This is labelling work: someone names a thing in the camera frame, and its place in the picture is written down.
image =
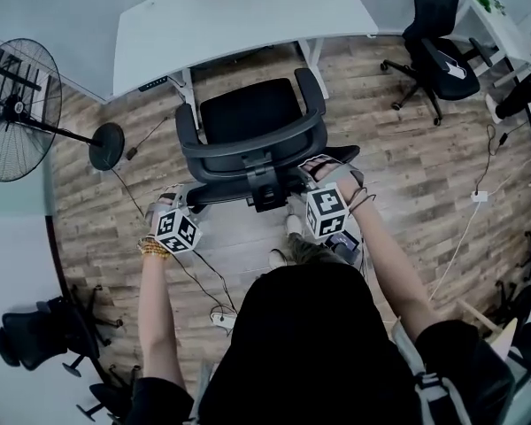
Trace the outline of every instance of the person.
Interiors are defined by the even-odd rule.
[[[304,169],[319,162],[309,161]],[[315,179],[334,167],[317,169]],[[351,175],[337,185],[348,202],[358,190]],[[501,423],[514,389],[508,367],[474,326],[441,321],[371,199],[353,217],[381,290],[427,370],[451,380],[472,423]],[[307,243],[295,215],[286,227],[297,264],[251,285],[230,347],[198,405],[198,422],[421,423],[415,379],[389,340],[362,275],[331,251]],[[143,257],[138,324],[144,377],[135,385],[127,425],[179,425],[194,415],[177,358],[164,262],[157,254]],[[449,415],[447,422],[455,423]]]
[[[512,92],[498,104],[490,95],[486,95],[486,106],[494,123],[515,115],[527,108],[531,103],[531,74],[518,83]]]

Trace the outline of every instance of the office chair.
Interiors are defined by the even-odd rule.
[[[118,381],[119,386],[110,384],[93,384],[88,389],[98,400],[98,405],[86,410],[82,406],[77,405],[77,409],[81,411],[89,420],[95,421],[93,415],[106,408],[109,413],[108,416],[112,422],[117,424],[123,423],[132,409],[132,397],[134,395],[134,385],[137,372],[140,366],[134,366],[130,372],[130,381],[126,382],[115,371],[116,367],[111,365],[108,371]]]
[[[27,370],[35,370],[45,360],[68,350],[79,357],[63,367],[72,375],[81,377],[77,366],[85,357],[97,359],[99,356],[97,336],[104,346],[110,341],[103,340],[93,322],[92,305],[96,289],[85,310],[63,297],[48,302],[38,302],[37,310],[31,313],[5,313],[0,328],[0,355],[11,367],[22,365]],[[121,325],[121,321],[112,324]]]
[[[391,66],[416,81],[404,98],[393,103],[391,108],[400,110],[419,88],[423,88],[435,108],[436,126],[443,119],[437,97],[458,101],[480,91],[480,83],[468,65],[468,60],[480,55],[488,66],[492,66],[485,50],[474,38],[469,40],[473,48],[465,54],[460,53],[454,42],[442,38],[454,29],[458,1],[414,0],[415,20],[403,33],[412,65],[401,66],[389,60],[381,63],[382,71],[387,71]],[[461,78],[451,75],[450,70],[458,73]]]
[[[517,392],[531,379],[531,322],[528,322],[523,326],[521,332],[515,336],[513,346],[519,350],[521,355],[519,356],[515,352],[510,352],[510,358],[526,369],[525,375],[523,375],[516,383]]]
[[[505,286],[500,281],[496,282],[500,289],[501,304],[496,310],[494,322],[499,326],[507,325],[513,318],[518,319],[515,335],[517,336],[525,326],[531,314],[531,284],[526,286],[516,298],[513,298],[517,285],[510,283],[509,295],[505,292]]]
[[[257,212],[287,203],[304,189],[295,167],[325,153],[349,162],[359,147],[327,148],[322,120],[325,100],[307,68],[295,71],[306,114],[289,79],[263,81],[201,103],[207,144],[202,143],[189,104],[175,113],[177,135],[191,174],[204,186],[187,195],[189,206],[204,207],[246,198]]]

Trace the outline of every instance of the floor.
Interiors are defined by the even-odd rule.
[[[484,90],[507,72],[506,66],[497,66],[481,77],[479,94],[456,103],[441,102],[445,117],[440,127],[434,127],[432,108],[422,95],[416,95],[400,112],[390,109],[411,84],[411,79],[397,71],[380,70],[384,58],[409,63],[400,38],[340,38],[325,45],[320,69],[331,96],[325,117],[329,144],[360,145],[354,164],[364,172],[370,193],[377,194],[376,207],[430,293],[474,212],[470,193],[486,165],[486,126],[491,122],[483,102]],[[292,73],[303,65],[294,45],[262,50],[237,63],[195,71],[196,96],[202,102],[231,89],[284,76],[296,86]],[[508,85],[494,94],[502,97],[510,89]],[[141,145],[132,161],[123,159],[115,169],[143,210],[166,185],[189,179],[173,124],[181,99],[171,85],[142,94],[133,92],[105,106],[68,88],[64,92],[60,127],[91,135],[100,124],[115,121],[126,134],[126,151],[164,117],[170,117]],[[497,138],[525,118],[523,112],[505,121],[496,128]],[[112,344],[102,349],[101,363],[105,367],[115,364],[120,372],[126,372],[142,360],[137,328],[142,260],[135,245],[147,228],[116,175],[92,168],[87,149],[83,143],[61,137],[54,143],[58,246],[67,281],[81,291],[101,284],[96,313],[124,321],[122,328],[105,330]],[[525,125],[513,132],[492,158],[481,189],[495,190],[528,159],[531,131]],[[486,310],[496,301],[495,280],[519,275],[515,266],[527,252],[523,232],[531,229],[530,181],[531,162],[477,212],[433,299],[444,317],[459,316],[456,299],[461,297]],[[254,279],[268,271],[268,252],[283,247],[286,213],[278,209],[258,214],[245,202],[236,202],[215,205],[204,223],[198,250],[225,276],[237,306]],[[183,254],[181,262],[212,294],[227,300],[218,277],[194,255]],[[170,267],[167,276],[181,366],[192,390],[200,360],[220,360],[229,338],[211,324],[213,302],[197,285],[177,266]],[[371,268],[367,280],[389,327],[395,317]]]

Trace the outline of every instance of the sleeve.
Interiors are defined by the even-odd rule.
[[[189,418],[193,398],[173,382],[160,378],[139,379],[126,425],[181,425]]]
[[[439,322],[426,328],[415,346],[428,372],[449,378],[456,386],[472,423],[504,421],[515,380],[475,326],[463,321]]]

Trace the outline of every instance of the electric fan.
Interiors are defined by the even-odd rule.
[[[0,46],[0,182],[34,170],[57,134],[88,143],[98,170],[118,163],[124,133],[117,124],[103,124],[92,138],[58,127],[62,88],[57,65],[40,43],[19,38]]]

